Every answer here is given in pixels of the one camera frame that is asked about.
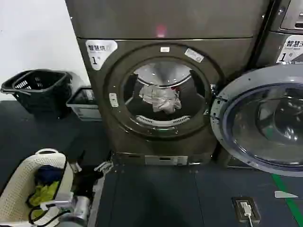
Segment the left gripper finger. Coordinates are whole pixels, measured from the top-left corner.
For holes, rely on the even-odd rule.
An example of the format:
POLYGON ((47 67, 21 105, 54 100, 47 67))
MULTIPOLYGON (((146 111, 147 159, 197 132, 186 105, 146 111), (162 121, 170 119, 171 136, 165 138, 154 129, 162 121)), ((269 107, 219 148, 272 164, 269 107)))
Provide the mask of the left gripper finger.
POLYGON ((95 172, 109 172, 111 171, 111 169, 114 167, 114 163, 112 160, 112 155, 113 153, 110 152, 107 156, 107 158, 105 159, 104 162, 102 162, 101 164, 99 164, 97 167, 94 168, 95 172))
POLYGON ((82 153, 72 162, 70 162, 71 169, 73 173, 79 173, 82 171, 81 164, 84 160, 86 150, 83 150, 82 153))

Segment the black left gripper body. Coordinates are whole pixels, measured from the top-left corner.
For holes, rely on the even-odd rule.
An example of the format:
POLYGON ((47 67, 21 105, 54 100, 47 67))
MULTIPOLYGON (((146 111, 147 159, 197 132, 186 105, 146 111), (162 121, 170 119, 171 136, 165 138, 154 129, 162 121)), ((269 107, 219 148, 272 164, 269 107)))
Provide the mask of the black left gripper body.
POLYGON ((94 169, 94 166, 83 166, 82 170, 74 175, 72 190, 74 196, 93 197, 93 186, 104 176, 102 171, 94 169))

